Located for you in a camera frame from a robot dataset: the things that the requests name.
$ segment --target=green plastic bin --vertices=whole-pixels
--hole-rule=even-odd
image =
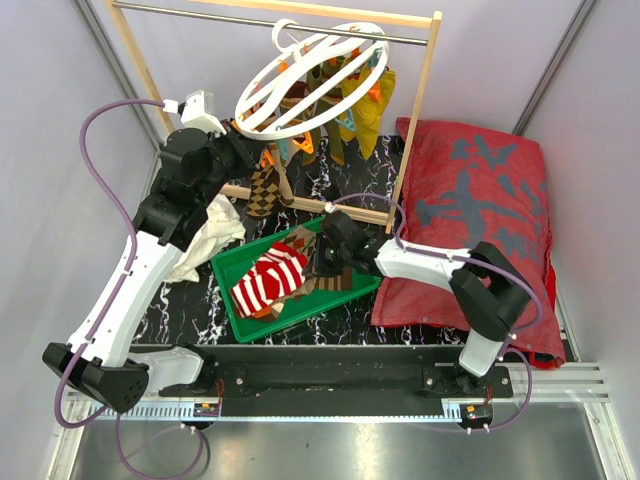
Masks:
[[[322,217],[311,220],[303,224],[303,226],[312,232],[319,232],[321,222]],[[361,275],[354,271],[353,288],[351,290],[330,292],[328,290],[315,289],[309,295],[297,301],[293,299],[287,300],[275,322],[267,323],[253,318],[240,317],[231,298],[231,288],[249,271],[260,255],[269,250],[273,243],[285,238],[292,230],[293,228],[261,238],[242,247],[219,253],[211,260],[213,271],[216,274],[220,292],[231,320],[233,334],[240,343],[249,343],[258,338],[266,337],[313,315],[326,312],[361,297],[380,286],[380,278],[372,275]]]

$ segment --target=striped fabric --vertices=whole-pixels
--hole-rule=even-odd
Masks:
[[[291,295],[305,281],[302,269],[307,259],[284,243],[274,243],[231,289],[231,297],[242,317],[259,312],[274,300]]]

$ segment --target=red cushion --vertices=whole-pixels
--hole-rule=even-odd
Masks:
[[[409,119],[397,129],[405,138]],[[496,245],[529,282],[544,307],[542,322],[519,334],[515,346],[564,362],[558,322],[545,281],[550,268],[551,219],[544,160],[537,143],[452,122],[419,122],[402,188],[403,238],[444,248]],[[518,325],[530,322],[529,302]],[[405,279],[385,279],[373,325],[437,324],[469,330],[454,295]]]

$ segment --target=round clothes hanger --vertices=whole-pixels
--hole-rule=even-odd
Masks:
[[[293,84],[301,77],[306,76],[308,71],[332,58],[351,54],[354,50],[359,50],[364,43],[370,41],[341,35],[316,34],[287,47],[282,47],[278,41],[280,31],[286,25],[295,23],[293,20],[288,19],[276,22],[271,34],[271,41],[281,53],[253,78],[236,104],[235,121],[237,127],[248,138],[270,141],[298,137],[305,132],[324,125],[329,120],[333,120],[347,111],[360,98],[365,96],[385,72],[389,59],[389,42],[377,40],[284,115],[277,117],[262,131],[256,131],[259,125],[276,112],[281,100]],[[384,31],[373,23],[347,23],[334,28],[336,30],[384,35]],[[303,121],[298,125],[287,126],[291,120],[315,104],[316,101],[331,89],[337,87],[342,80],[353,74],[374,56],[377,58],[376,66],[367,79],[351,95],[345,97],[340,103],[321,115]],[[262,81],[274,70],[279,71],[280,74],[266,85],[262,85]]]

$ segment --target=black marble surface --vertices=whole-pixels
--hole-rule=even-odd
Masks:
[[[403,148],[397,136],[380,137],[371,158],[364,160],[357,143],[345,146],[344,166],[331,160],[326,139],[314,163],[302,166],[294,157],[287,175],[298,196],[334,200],[355,192],[374,192],[391,196]],[[235,205],[247,232],[245,242],[262,238],[304,223],[314,214],[284,208],[260,221],[247,218],[246,202]],[[376,199],[354,199],[351,205],[388,210]],[[200,282],[165,283],[157,292],[134,337],[139,344],[194,343],[199,345],[237,343],[229,324],[211,264],[198,268]],[[440,344],[461,343],[466,333],[453,328],[426,325],[384,328],[370,325],[376,292],[343,306],[316,315],[286,330],[257,340],[259,344]]]

